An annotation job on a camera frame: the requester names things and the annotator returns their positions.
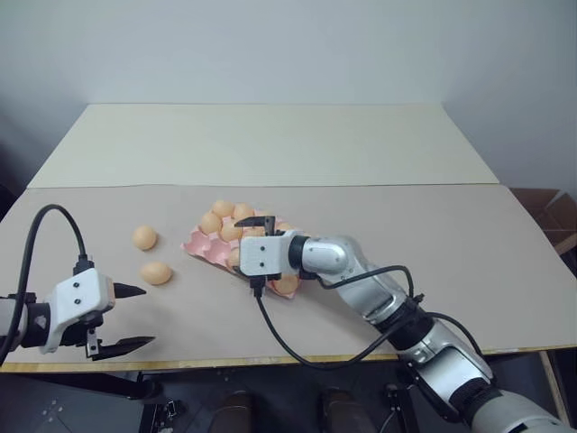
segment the table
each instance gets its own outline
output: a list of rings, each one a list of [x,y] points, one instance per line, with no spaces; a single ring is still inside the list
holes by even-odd
[[[64,140],[68,147],[69,140],[68,135]],[[66,152],[60,148],[57,152],[50,158],[55,162],[48,161],[42,169],[52,173],[46,184],[41,171],[32,183],[35,187],[24,192],[0,224],[0,286],[15,287],[34,212],[43,204],[59,202],[77,219],[97,268],[115,281],[148,291],[146,296],[119,300],[105,314],[99,328],[105,343],[137,335],[157,338],[132,354],[97,363],[87,362],[84,351],[77,348],[62,347],[52,355],[19,349],[9,355],[2,371],[103,372],[291,362],[264,326],[246,283],[179,247],[217,198],[272,209],[313,234],[352,235],[378,265],[405,264],[413,272],[417,292],[426,294],[424,308],[461,319],[486,353],[570,346],[577,340],[573,276],[508,189],[492,181],[492,174],[481,185],[261,188],[143,183],[86,188],[70,184],[73,179],[67,173],[61,180],[54,177],[52,163],[62,166],[66,160]],[[471,165],[481,161],[473,156]],[[87,172],[94,167],[84,165]],[[451,176],[458,178],[456,172]],[[57,181],[66,188],[53,188]],[[250,175],[243,178],[243,183],[251,181],[256,180]],[[130,242],[132,230],[140,224],[150,224],[160,233],[159,244],[148,253]],[[65,221],[47,216],[34,254],[31,290],[41,298],[66,278],[75,253]],[[162,260],[175,271],[165,286],[147,286],[138,277],[140,266],[153,260]],[[336,293],[312,282],[293,300],[270,295],[265,301],[282,335],[316,360],[346,359],[378,335]],[[371,359],[392,356],[384,345]]]

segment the egg carton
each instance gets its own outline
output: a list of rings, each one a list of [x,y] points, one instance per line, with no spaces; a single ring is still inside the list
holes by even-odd
[[[262,215],[262,212],[255,211],[256,215]],[[229,216],[222,218],[222,225],[230,222],[232,219]],[[282,219],[277,219],[278,224],[282,224]],[[243,232],[247,232],[250,228],[245,228]],[[221,267],[223,270],[236,274],[236,272],[229,266],[228,259],[231,253],[240,247],[238,239],[232,241],[224,241],[217,232],[204,234],[200,230],[200,226],[190,232],[190,240],[180,246],[188,254],[199,257]],[[283,275],[279,281],[267,281],[267,287],[276,294],[292,299],[295,296],[297,288],[300,286],[300,279],[294,275]]]

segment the cable connector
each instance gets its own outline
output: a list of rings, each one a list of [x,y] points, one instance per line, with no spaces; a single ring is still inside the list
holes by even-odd
[[[94,262],[88,260],[88,256],[86,254],[79,254],[78,261],[72,270],[73,275],[78,275],[81,272],[86,271],[87,269],[94,268]]]

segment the floor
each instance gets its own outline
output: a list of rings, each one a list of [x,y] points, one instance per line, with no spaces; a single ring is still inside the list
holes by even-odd
[[[490,364],[499,377],[500,387],[521,392],[554,413],[537,354],[494,358]],[[317,433],[319,392],[327,387],[339,387],[352,392],[375,426],[380,427],[389,415],[384,387],[387,383],[398,383],[396,367],[393,362],[372,362],[335,372],[318,372],[293,365],[154,374],[151,377],[162,383],[163,393],[148,402],[181,400],[186,411],[176,418],[174,432],[207,432],[221,400],[229,392],[246,390],[257,398],[258,433]],[[417,388],[410,393],[421,432],[468,431],[463,425],[447,424],[440,419]],[[141,401],[0,374],[2,432],[138,432],[142,408]],[[400,431],[394,418],[384,431]]]

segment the pink egg carton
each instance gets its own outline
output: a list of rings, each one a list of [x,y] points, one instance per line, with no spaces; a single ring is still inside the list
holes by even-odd
[[[226,216],[223,218],[223,224],[229,222],[231,218]],[[282,219],[277,218],[278,223],[282,223]],[[237,239],[232,241],[226,242],[220,238],[217,232],[210,233],[205,235],[199,226],[195,226],[195,228],[190,232],[190,240],[185,243],[181,244],[181,248],[185,250],[188,254],[200,257],[206,260],[209,263],[221,266],[224,270],[228,272],[235,273],[231,268],[228,267],[227,260],[231,255],[231,252],[240,246],[240,242]],[[295,296],[295,291],[290,293],[281,293],[275,288],[275,281],[268,281],[267,287],[272,289],[278,295],[292,299]]]

